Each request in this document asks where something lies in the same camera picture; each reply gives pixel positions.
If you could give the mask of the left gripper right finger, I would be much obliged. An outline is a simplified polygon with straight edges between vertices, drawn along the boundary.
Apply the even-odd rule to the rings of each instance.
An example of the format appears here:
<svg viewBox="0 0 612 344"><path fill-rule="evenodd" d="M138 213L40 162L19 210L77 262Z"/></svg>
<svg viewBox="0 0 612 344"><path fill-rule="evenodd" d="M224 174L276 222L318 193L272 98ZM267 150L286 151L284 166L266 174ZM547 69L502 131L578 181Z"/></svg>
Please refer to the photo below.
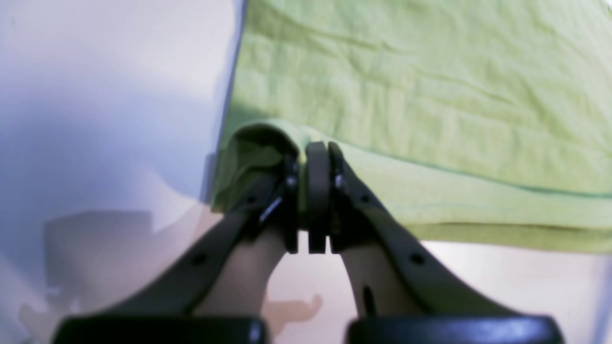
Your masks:
<svg viewBox="0 0 612 344"><path fill-rule="evenodd" d="M339 254L358 319L348 344L562 344L549 316L527 315L455 276L385 209L336 143L306 147L309 252Z"/></svg>

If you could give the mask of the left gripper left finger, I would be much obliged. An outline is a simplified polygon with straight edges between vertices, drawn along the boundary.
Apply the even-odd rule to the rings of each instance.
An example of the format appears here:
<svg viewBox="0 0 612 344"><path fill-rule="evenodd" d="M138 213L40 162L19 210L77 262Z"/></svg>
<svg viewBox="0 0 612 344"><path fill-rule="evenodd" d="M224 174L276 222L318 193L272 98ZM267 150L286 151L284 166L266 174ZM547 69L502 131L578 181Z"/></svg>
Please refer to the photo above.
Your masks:
<svg viewBox="0 0 612 344"><path fill-rule="evenodd" d="M63 322L55 344L269 344L268 280L297 252L295 156L264 170L162 275L96 315Z"/></svg>

